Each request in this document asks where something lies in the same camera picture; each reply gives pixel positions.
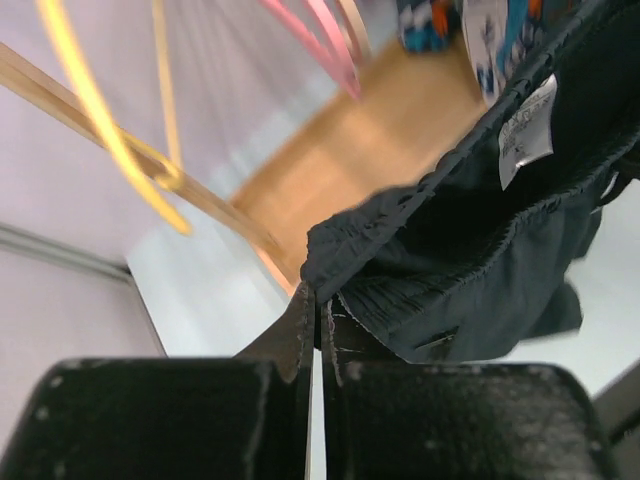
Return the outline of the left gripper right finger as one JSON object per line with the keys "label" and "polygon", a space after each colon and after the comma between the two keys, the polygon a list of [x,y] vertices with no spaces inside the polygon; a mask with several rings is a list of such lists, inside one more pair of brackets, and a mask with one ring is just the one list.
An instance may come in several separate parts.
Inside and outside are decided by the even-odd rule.
{"label": "left gripper right finger", "polygon": [[550,364],[408,364],[319,310],[331,479],[616,479],[592,403]]}

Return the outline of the beige plastic hanger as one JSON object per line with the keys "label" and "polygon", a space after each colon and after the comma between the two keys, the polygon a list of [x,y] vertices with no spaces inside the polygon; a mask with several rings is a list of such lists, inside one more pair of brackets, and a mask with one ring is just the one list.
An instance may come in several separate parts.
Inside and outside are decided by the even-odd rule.
{"label": "beige plastic hanger", "polygon": [[371,59],[372,50],[358,7],[353,0],[336,0],[335,3],[349,53],[356,65],[364,65]]}

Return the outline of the colourful patterned shorts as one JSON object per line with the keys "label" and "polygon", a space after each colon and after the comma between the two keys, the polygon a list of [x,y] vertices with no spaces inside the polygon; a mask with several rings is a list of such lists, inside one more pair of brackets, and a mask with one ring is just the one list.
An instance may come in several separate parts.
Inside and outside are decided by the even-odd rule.
{"label": "colourful patterned shorts", "polygon": [[492,106],[525,56],[578,1],[398,1],[398,36],[409,53],[442,51],[463,35],[473,74]]}

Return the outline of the dark navy shorts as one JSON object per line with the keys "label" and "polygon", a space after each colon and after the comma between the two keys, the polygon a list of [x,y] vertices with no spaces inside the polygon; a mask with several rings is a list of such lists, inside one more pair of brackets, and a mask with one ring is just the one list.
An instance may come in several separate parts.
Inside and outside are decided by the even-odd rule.
{"label": "dark navy shorts", "polygon": [[639,176],[639,5],[587,1],[419,182],[312,227],[300,271],[411,363],[488,360],[575,328],[567,284]]}

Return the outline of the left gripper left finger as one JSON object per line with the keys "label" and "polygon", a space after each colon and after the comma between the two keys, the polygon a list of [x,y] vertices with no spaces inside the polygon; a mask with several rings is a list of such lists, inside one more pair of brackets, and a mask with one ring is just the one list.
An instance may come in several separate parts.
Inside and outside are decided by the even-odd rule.
{"label": "left gripper left finger", "polygon": [[230,358],[87,358],[37,382],[5,479],[304,479],[316,299]]}

